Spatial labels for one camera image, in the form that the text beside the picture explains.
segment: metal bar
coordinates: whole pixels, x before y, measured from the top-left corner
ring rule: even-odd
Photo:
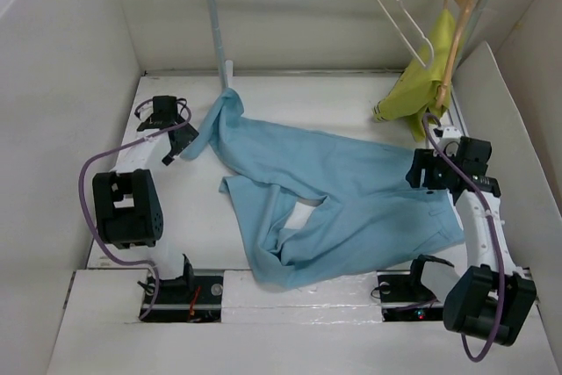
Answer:
[[[225,51],[222,47],[222,38],[220,37],[219,13],[217,12],[216,0],[207,0],[207,8],[209,9],[209,18],[211,19],[211,30],[213,31],[214,53],[217,57],[219,66],[220,85],[223,90],[228,88],[227,65],[225,59]]]
[[[482,16],[482,12],[484,11],[484,8],[486,8],[487,3],[488,0],[478,0],[476,5],[474,6],[474,9],[472,10],[471,17],[469,18],[468,23],[466,24],[464,40],[462,42],[460,49],[457,52],[457,59],[455,59],[455,65],[453,66],[453,75],[455,74],[455,71],[458,68],[458,64],[463,58],[463,54],[466,50],[466,47],[468,46],[468,42],[470,41],[474,33],[474,30],[476,29],[476,25],[478,25],[480,17]]]

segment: light blue fabric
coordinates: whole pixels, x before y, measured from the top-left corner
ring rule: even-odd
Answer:
[[[256,279],[293,288],[357,274],[461,242],[445,191],[405,180],[413,152],[242,117],[226,90],[184,151],[208,142],[240,176],[225,177]],[[284,228],[299,198],[319,200],[301,229]]]

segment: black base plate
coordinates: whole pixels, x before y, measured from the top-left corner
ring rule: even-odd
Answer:
[[[195,274],[195,289],[200,287],[200,291],[197,301],[193,304],[193,315],[190,315],[190,306],[195,292],[187,292],[184,287],[177,285],[163,287],[158,293],[153,310],[143,322],[218,322],[222,283],[222,275]],[[151,300],[152,296],[145,294],[140,314],[145,312]]]

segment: white enclosure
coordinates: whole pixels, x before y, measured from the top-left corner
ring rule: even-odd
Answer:
[[[460,340],[442,325],[392,329],[382,328],[388,324],[377,322],[367,324],[367,328],[354,325],[357,319],[374,321],[368,315],[377,310],[363,302],[351,303],[360,314],[344,318],[339,328],[326,325],[311,329],[306,322],[319,315],[310,309],[305,311],[312,313],[310,316],[290,314],[284,309],[274,314],[273,320],[269,311],[262,310],[257,316],[253,312],[234,313],[236,321],[249,318],[247,321],[252,322],[200,326],[195,328],[197,331],[191,329],[193,324],[131,324],[138,314],[141,294],[134,282],[145,271],[93,270],[106,264],[98,249],[90,254],[91,239],[77,204],[78,172],[88,157],[118,145],[126,128],[126,137],[130,135],[132,124],[127,126],[127,117],[139,96],[181,93],[196,105],[196,123],[205,116],[213,95],[220,93],[205,0],[0,1],[4,3],[0,4],[2,374],[42,375],[47,370],[52,374],[181,371],[178,365],[184,359],[197,360],[197,355],[203,362],[207,358],[205,345],[215,343],[216,335],[222,338],[216,347],[230,350],[230,354],[213,354],[211,373],[242,368],[245,359],[256,353],[263,356],[263,366],[257,366],[263,369],[259,373],[267,371],[271,364],[280,364],[282,373],[296,371],[298,366],[284,363],[284,356],[296,359],[293,364],[304,356],[300,353],[304,348],[289,344],[294,337],[301,337],[305,343],[321,339],[306,361],[305,367],[310,370],[326,350],[332,350],[328,360],[318,363],[319,371],[331,365],[344,373],[348,366],[342,364],[352,360],[352,373],[377,369],[381,373],[383,369],[406,372],[408,367],[400,366],[403,355],[395,354],[404,348],[413,348],[412,356],[421,359],[425,373],[447,367],[451,373],[453,368],[460,368],[461,373],[556,373],[554,359],[562,364],[562,318],[558,307],[562,299],[562,284],[558,281],[562,221],[552,196],[554,192],[560,198],[557,169],[562,165],[562,140],[557,130],[557,116],[562,110],[556,81],[560,57],[559,49],[554,47],[555,42],[559,43],[555,29],[562,25],[559,0],[490,0],[468,53],[478,48],[454,81],[456,107],[466,129],[471,136],[493,144],[489,173],[500,179],[508,246],[519,264],[530,267],[540,299],[540,314],[533,310],[516,348],[491,353],[480,370],[468,361],[459,363],[464,359]],[[404,2],[426,32],[443,5],[443,0]],[[217,4],[227,58],[234,60],[234,88],[249,98],[248,109],[254,117],[415,147],[403,122],[377,126],[370,120],[371,102],[392,88],[396,74],[279,73],[287,69],[323,72],[405,68],[409,53],[373,0],[217,0]],[[490,47],[480,45],[482,40]],[[508,87],[493,54],[499,57]],[[152,72],[141,78],[144,71]],[[330,98],[325,104],[321,91]],[[344,107],[341,92],[341,96],[349,92],[349,104],[345,105],[349,115],[335,121],[322,119],[322,113],[334,116]],[[271,99],[279,104],[275,112],[268,104]],[[302,110],[293,112],[295,106]],[[307,119],[308,107],[320,107],[321,112]],[[460,119],[456,110],[451,118],[459,123],[455,121]],[[214,158],[210,151],[206,153],[206,158]],[[191,212],[205,213],[204,206],[211,208],[215,199],[221,201],[218,206],[222,214],[216,224],[226,237],[216,235],[216,230],[212,232],[208,225],[212,217],[201,217],[194,222],[197,230],[183,238],[185,253],[199,268],[247,270],[234,214],[227,199],[216,192],[224,168],[215,162],[206,171],[205,163],[195,161],[191,171],[206,180],[201,188],[208,203],[188,204],[193,208]],[[102,162],[90,174],[111,164]],[[170,188],[181,183],[182,171],[185,170],[170,168],[169,175],[156,177],[172,227],[190,224],[182,220],[184,209],[177,206],[182,199],[176,196],[177,186],[172,186],[175,190]],[[206,231],[212,233],[205,238]],[[450,253],[456,262],[463,262],[462,248]],[[79,271],[63,319],[75,270]],[[247,296],[240,302],[230,302],[231,309],[259,300],[267,304],[268,297],[255,296],[252,284],[244,286],[248,288]],[[99,297],[90,300],[92,292]],[[102,304],[97,302],[100,298],[107,300]],[[302,323],[264,328],[268,321],[288,320]],[[247,341],[234,340],[239,336]],[[342,348],[342,339],[351,337],[354,340]],[[427,344],[412,344],[407,341],[409,337],[425,338]],[[130,364],[127,357],[145,356],[152,341],[159,342],[159,350],[171,360],[162,365],[152,360],[149,368]],[[190,351],[186,344],[194,342],[199,343]],[[172,353],[174,347],[181,349]],[[441,348],[450,348],[452,354],[432,352]],[[105,359],[107,354],[112,358]],[[229,356],[232,365],[221,363],[216,358],[220,355]],[[379,360],[373,358],[381,356],[389,358],[378,368]]]

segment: wire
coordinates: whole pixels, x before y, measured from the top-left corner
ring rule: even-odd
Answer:
[[[201,286],[199,286],[195,291],[195,296],[193,297],[193,300],[190,303],[190,312],[187,314],[187,321],[189,321],[190,318],[195,314],[195,312],[193,311],[193,307],[195,306],[195,302],[197,302],[200,293],[201,293]]]
[[[417,309],[418,307],[424,307],[427,305],[433,305],[434,303],[437,302],[437,298],[433,298],[431,300],[426,300],[425,302],[421,302],[421,303],[414,303],[413,305],[408,305],[408,306],[401,306],[401,307],[395,307],[394,310],[395,311],[411,311],[413,309]]]
[[[137,107],[134,109],[134,115],[137,117],[137,119],[141,118],[141,108],[149,103],[152,103],[152,98],[149,98],[148,100],[144,100],[142,103],[137,105]]]
[[[471,351],[468,348],[468,342],[466,341],[466,336],[464,334],[461,335],[463,341],[463,347],[465,349],[465,353],[468,356],[468,358],[471,359],[473,362],[481,362],[490,351],[492,344],[494,343],[495,337],[498,335],[498,331],[500,329],[500,323],[501,323],[501,314],[503,313],[503,304],[506,295],[505,268],[503,264],[503,257],[501,256],[500,240],[498,239],[498,234],[495,230],[494,217],[491,214],[492,210],[490,208],[490,205],[488,204],[488,201],[486,201],[486,197],[484,196],[480,188],[439,148],[436,141],[433,139],[433,136],[431,136],[431,132],[429,131],[428,119],[433,119],[439,126],[441,125],[441,122],[439,121],[439,118],[437,116],[431,113],[425,113],[423,115],[423,119],[422,119],[423,128],[425,129],[425,133],[426,136],[428,137],[428,141],[431,143],[435,151],[441,156],[441,158],[443,158],[443,160],[447,164],[449,164],[449,166],[455,171],[455,173],[457,173],[465,181],[465,183],[468,184],[468,186],[474,191],[474,193],[482,203],[484,209],[490,212],[487,213],[488,215],[486,216],[486,220],[488,226],[490,227],[490,234],[492,238],[492,244],[494,246],[494,254],[498,264],[498,273],[499,273],[498,304],[495,310],[494,324],[492,326],[492,331],[490,331],[490,334],[486,339],[486,343],[484,344],[482,351],[477,356],[472,355]]]
[[[142,107],[144,104],[147,104],[149,101],[150,100],[141,103],[139,107]],[[93,238],[96,241],[99,248],[101,248],[102,251],[107,255],[107,257],[110,258],[116,264],[124,265],[124,266],[148,265],[148,267],[150,267],[150,270],[153,272],[153,274],[155,276],[155,289],[154,289],[154,294],[152,296],[152,300],[150,301],[150,305],[148,305],[147,310],[139,317],[140,320],[144,319],[148,314],[150,314],[150,311],[152,311],[152,308],[155,305],[156,298],[158,297],[158,292],[160,290],[160,274],[158,273],[158,268],[156,267],[155,262],[152,261],[152,260],[149,260],[149,259],[143,259],[143,260],[140,260],[140,261],[125,261],[123,259],[120,259],[120,258],[116,257],[109,250],[109,248],[107,248],[104,241],[102,240],[99,233],[97,232],[96,224],[94,223],[94,220],[91,218],[90,210],[88,209],[88,203],[86,201],[86,194],[85,194],[86,171],[88,170],[89,166],[93,162],[99,160],[100,158],[104,158],[104,157],[107,157],[108,155],[115,154],[115,153],[117,153],[119,151],[122,151],[124,149],[134,147],[135,145],[139,145],[143,142],[146,142],[148,139],[160,136],[163,133],[167,133],[167,132],[170,132],[170,131],[176,131],[177,129],[181,129],[184,126],[187,126],[189,123],[190,123],[190,120],[187,119],[185,122],[182,122],[178,125],[166,127],[165,129],[162,129],[158,132],[152,133],[149,136],[147,136],[146,138],[139,138],[138,140],[129,142],[128,144],[122,145],[121,147],[113,148],[113,149],[110,149],[108,151],[104,151],[103,153],[96,154],[93,157],[86,160],[86,162],[82,166],[82,169],[80,170],[80,176],[78,177],[78,198],[80,199],[80,207],[82,208],[82,213],[84,215],[84,219],[86,220],[86,224],[88,225],[88,229],[90,230],[91,235],[93,236]]]

